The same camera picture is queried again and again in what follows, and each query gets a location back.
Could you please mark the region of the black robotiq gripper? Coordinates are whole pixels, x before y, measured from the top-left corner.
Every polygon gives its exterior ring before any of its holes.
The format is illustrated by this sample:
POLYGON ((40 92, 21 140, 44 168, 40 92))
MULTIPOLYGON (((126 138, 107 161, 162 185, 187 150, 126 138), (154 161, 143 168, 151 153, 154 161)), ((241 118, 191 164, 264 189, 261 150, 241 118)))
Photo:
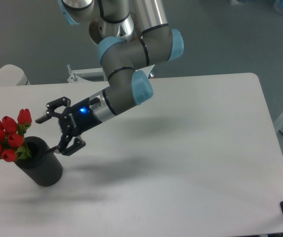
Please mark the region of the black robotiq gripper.
POLYGON ((57 146, 49 148, 46 153, 57 153, 63 156, 71 156, 86 143, 80 135, 102 123, 95 115, 91 107, 90 97, 72 105, 67 97, 60 97, 46 104, 46 111, 43 116, 35 120, 36 123, 44 123, 52 117, 58 118, 62 136, 57 146), (64 106, 62 113, 55 110, 64 106))

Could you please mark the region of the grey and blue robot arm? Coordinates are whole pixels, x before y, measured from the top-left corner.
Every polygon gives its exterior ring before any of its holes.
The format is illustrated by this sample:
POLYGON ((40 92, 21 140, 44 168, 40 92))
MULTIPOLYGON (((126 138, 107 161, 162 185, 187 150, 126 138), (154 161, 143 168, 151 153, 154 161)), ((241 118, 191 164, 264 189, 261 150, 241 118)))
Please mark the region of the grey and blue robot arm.
POLYGON ((85 146, 81 134, 153 96, 143 69, 178 58, 184 41, 170 28, 160 0, 61 0, 67 22, 77 25, 98 20, 99 62, 109 82, 105 89, 72 104, 61 97, 47 103, 43 123, 58 119, 62 132, 49 152, 70 156, 85 146))

